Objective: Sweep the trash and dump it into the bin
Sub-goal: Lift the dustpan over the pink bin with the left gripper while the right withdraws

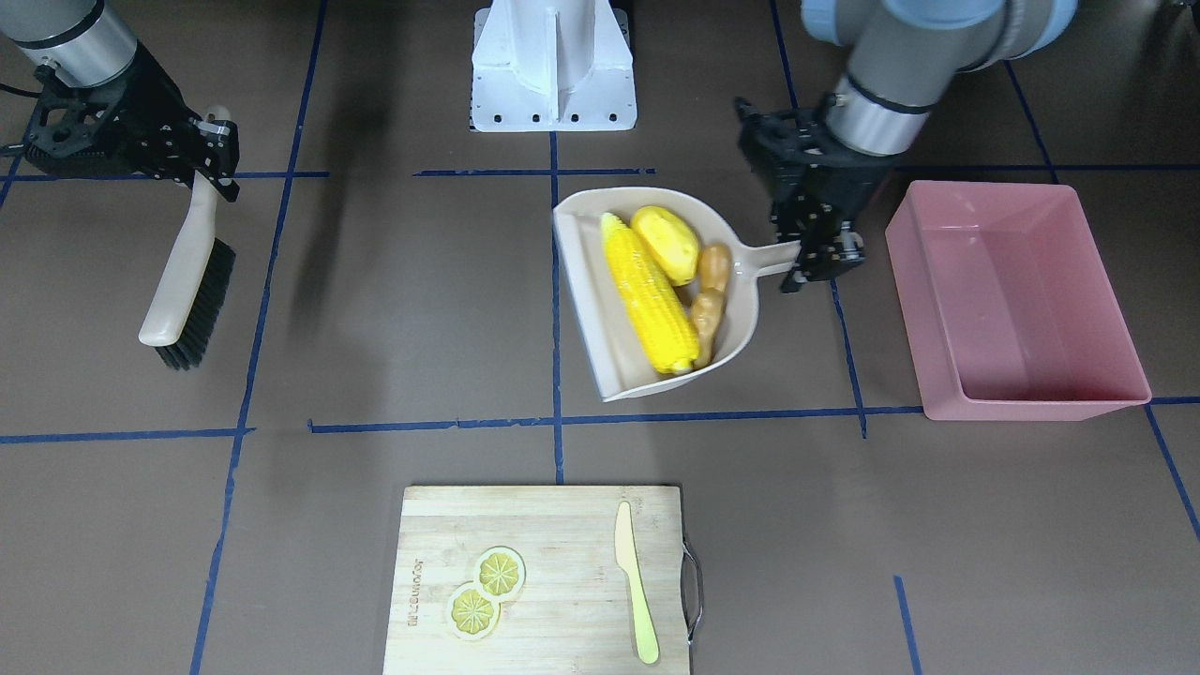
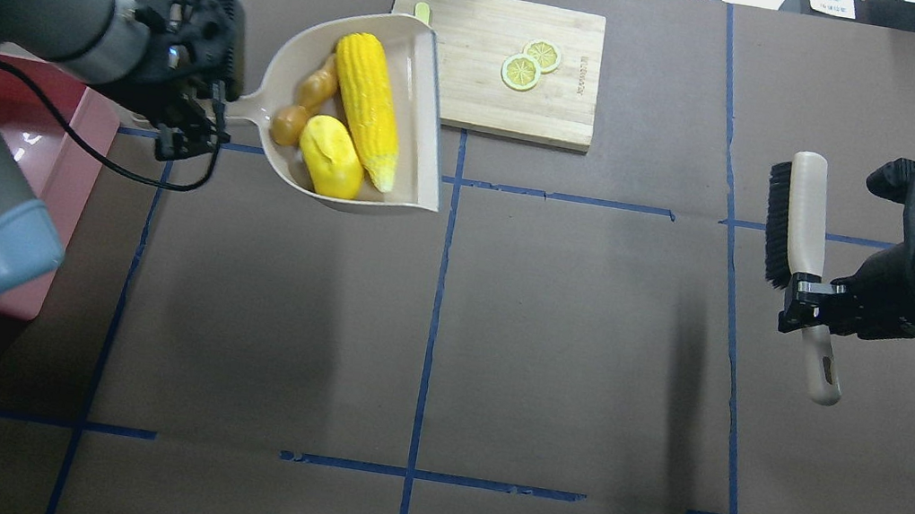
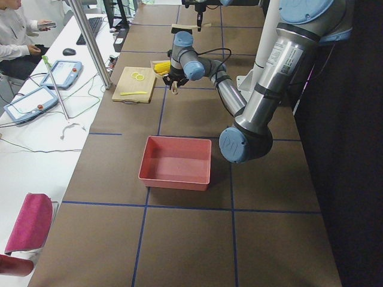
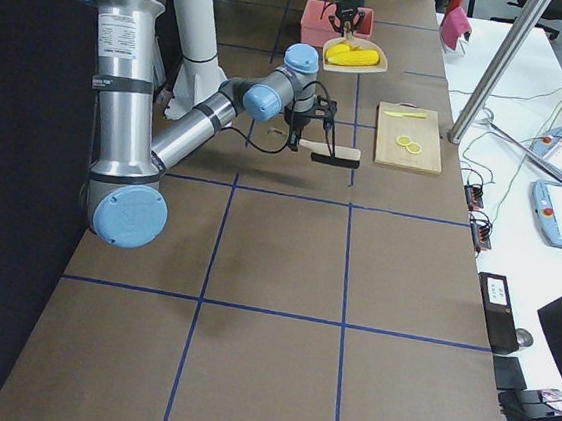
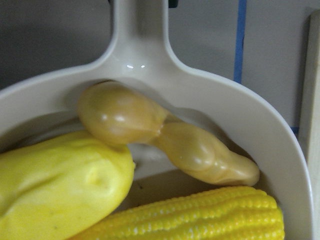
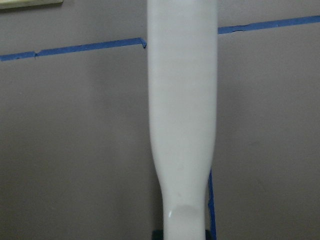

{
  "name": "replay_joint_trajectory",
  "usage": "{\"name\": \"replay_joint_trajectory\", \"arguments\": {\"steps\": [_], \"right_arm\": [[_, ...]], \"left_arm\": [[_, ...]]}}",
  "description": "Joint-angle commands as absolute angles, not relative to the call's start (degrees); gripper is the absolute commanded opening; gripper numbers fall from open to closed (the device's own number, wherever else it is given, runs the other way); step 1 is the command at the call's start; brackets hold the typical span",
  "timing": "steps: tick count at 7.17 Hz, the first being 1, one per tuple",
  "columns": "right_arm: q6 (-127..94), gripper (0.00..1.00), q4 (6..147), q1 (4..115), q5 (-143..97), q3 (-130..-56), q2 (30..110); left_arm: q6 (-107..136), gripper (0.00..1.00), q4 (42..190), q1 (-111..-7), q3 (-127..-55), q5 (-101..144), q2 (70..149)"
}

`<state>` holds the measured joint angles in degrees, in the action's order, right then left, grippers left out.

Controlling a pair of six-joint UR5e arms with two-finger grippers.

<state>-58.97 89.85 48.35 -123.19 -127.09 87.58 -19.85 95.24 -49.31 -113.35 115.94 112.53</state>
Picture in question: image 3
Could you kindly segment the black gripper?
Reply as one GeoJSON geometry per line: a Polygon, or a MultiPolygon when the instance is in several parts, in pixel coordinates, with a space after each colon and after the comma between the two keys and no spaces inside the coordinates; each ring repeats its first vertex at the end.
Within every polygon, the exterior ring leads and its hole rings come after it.
{"type": "Polygon", "coordinates": [[[202,28],[202,13],[206,11],[206,0],[185,0],[184,5],[186,8],[193,5],[194,10],[197,12],[197,31],[200,32],[202,28]]]}
{"type": "Polygon", "coordinates": [[[177,88],[186,85],[189,81],[185,76],[184,70],[175,67],[171,67],[170,71],[162,76],[162,79],[166,86],[172,87],[173,83],[176,83],[177,88]]]}

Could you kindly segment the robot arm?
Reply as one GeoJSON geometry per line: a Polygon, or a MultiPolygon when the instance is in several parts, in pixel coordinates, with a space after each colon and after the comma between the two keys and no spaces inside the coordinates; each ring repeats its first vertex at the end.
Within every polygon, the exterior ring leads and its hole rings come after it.
{"type": "Polygon", "coordinates": [[[259,6],[263,9],[263,14],[266,15],[269,8],[270,1],[268,0],[182,0],[181,4],[188,8],[189,6],[194,6],[195,12],[197,12],[196,24],[197,31],[200,32],[202,29],[203,23],[203,14],[206,9],[210,6],[219,7],[219,6],[259,6]]]}
{"type": "Polygon", "coordinates": [[[171,68],[163,81],[176,90],[207,77],[235,119],[219,138],[223,157],[232,163],[260,158],[272,148],[268,124],[299,67],[318,46],[348,39],[353,14],[353,1],[270,1],[247,75],[248,96],[235,87],[223,62],[204,58],[193,48],[193,36],[184,30],[174,36],[171,68]]]}

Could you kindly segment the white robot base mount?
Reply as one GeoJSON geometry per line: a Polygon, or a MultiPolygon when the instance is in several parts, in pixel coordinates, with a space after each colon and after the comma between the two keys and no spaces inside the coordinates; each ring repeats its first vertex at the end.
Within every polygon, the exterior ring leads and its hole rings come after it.
{"type": "Polygon", "coordinates": [[[253,74],[253,71],[249,71],[249,73],[247,73],[246,75],[236,76],[237,88],[247,102],[249,101],[253,93],[254,87],[258,82],[259,77],[260,74],[257,72],[253,74]]]}

